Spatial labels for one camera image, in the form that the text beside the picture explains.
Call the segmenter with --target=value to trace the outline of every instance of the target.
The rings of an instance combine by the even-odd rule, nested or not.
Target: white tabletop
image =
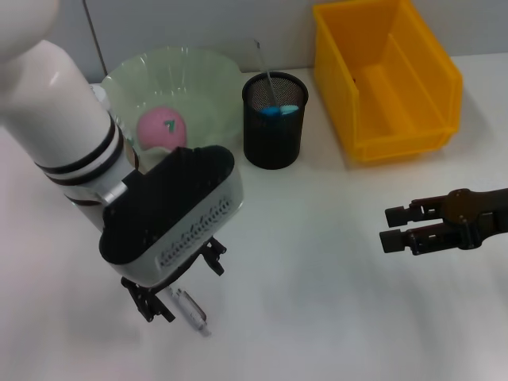
[[[471,252],[384,254],[384,210],[508,187],[508,54],[455,59],[462,128],[402,164],[347,163],[312,81],[298,160],[252,166],[243,209],[181,284],[212,336],[147,323],[98,253],[99,232],[0,129],[0,379],[506,381],[508,237]]]

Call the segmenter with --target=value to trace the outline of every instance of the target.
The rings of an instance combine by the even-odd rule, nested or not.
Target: translucent bowl
[[[171,107],[186,123],[187,147],[227,146],[242,131],[243,85],[238,65],[229,58],[176,47],[126,60],[102,81],[125,137],[147,169],[168,150],[140,148],[136,128],[141,115],[157,106]]]

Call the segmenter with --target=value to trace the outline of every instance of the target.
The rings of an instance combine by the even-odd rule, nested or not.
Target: white wall
[[[320,0],[88,0],[108,70],[166,44],[258,39],[272,68],[313,63]],[[507,0],[414,0],[452,56],[508,52]]]
[[[104,78],[81,0],[60,0],[60,13],[48,40],[65,49],[89,81]]]

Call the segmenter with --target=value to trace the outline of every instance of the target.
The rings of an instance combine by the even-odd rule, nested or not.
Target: mesh pencil cup
[[[270,76],[273,92],[267,73],[244,86],[244,154],[257,167],[280,169],[291,165],[300,153],[309,92],[293,75],[271,71]]]

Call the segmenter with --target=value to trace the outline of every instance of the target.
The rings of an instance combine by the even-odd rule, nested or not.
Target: yellow plastic bin
[[[314,7],[314,75],[346,152],[368,162],[439,149],[462,77],[409,0]]]

